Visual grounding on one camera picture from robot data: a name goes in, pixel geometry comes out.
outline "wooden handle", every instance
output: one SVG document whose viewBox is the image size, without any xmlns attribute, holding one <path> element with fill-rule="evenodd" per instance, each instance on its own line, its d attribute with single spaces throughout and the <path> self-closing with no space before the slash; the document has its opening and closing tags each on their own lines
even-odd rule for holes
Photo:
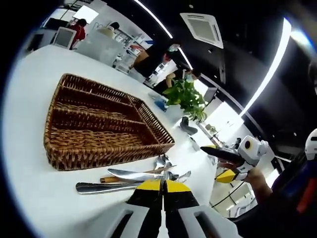
<svg viewBox="0 0 317 238">
<path fill-rule="evenodd" d="M 159 174 L 160 172 L 169 170 L 170 168 L 173 168 L 175 166 L 176 165 L 173 165 L 173 166 L 168 167 L 168 168 L 160 168 L 160 169 L 157 169 L 157 170 L 150 170 L 150 171 L 146 171 L 145 173 Z M 115 177 L 115 176 L 100 178 L 100 182 L 101 183 L 120 182 L 120 181 L 121 180 L 118 177 Z"/>
</svg>

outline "green leaves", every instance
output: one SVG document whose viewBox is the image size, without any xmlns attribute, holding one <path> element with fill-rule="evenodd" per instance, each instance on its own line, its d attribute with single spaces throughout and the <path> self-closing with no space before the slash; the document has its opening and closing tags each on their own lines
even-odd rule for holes
<svg viewBox="0 0 317 238">
<path fill-rule="evenodd" d="M 203 96 L 195 89 L 194 83 L 176 80 L 174 86 L 166 89 L 163 94 L 168 98 L 166 105 L 180 104 L 180 108 L 184 109 L 184 113 L 190 115 L 191 120 L 200 122 L 206 120 L 205 101 Z"/>
</svg>

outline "red shirt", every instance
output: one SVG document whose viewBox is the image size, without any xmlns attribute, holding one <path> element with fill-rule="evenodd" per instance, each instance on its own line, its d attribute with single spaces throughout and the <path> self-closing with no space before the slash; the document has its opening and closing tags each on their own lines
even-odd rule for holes
<svg viewBox="0 0 317 238">
<path fill-rule="evenodd" d="M 71 48 L 73 48 L 74 44 L 76 43 L 77 40 L 82 41 L 85 39 L 86 37 L 86 32 L 84 27 L 76 24 L 73 26 L 70 26 L 70 29 L 75 30 L 76 31 L 76 35 L 74 37 L 73 43 L 71 44 Z"/>
</svg>

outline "face mask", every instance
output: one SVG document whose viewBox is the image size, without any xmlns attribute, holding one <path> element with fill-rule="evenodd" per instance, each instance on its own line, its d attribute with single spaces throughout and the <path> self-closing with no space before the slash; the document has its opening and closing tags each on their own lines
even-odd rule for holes
<svg viewBox="0 0 317 238">
<path fill-rule="evenodd" d="M 170 46 L 169 48 L 168 48 L 168 51 L 169 52 L 174 52 L 174 51 L 177 51 L 178 50 L 178 48 L 177 47 L 174 47 L 174 46 Z"/>
<path fill-rule="evenodd" d="M 194 79 L 193 79 L 193 77 L 192 77 L 191 74 L 188 74 L 188 75 L 185 77 L 185 79 L 186 79 L 186 81 L 189 82 L 189 83 L 194 82 Z"/>
</svg>

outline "chair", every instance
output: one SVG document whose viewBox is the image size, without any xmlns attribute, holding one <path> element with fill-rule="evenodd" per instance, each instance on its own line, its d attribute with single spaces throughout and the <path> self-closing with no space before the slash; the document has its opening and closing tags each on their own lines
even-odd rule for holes
<svg viewBox="0 0 317 238">
<path fill-rule="evenodd" d="M 75 30 L 65 28 L 65 27 L 59 27 L 56 33 L 56 36 L 54 38 L 53 45 L 70 49 L 75 35 L 76 35 Z"/>
</svg>

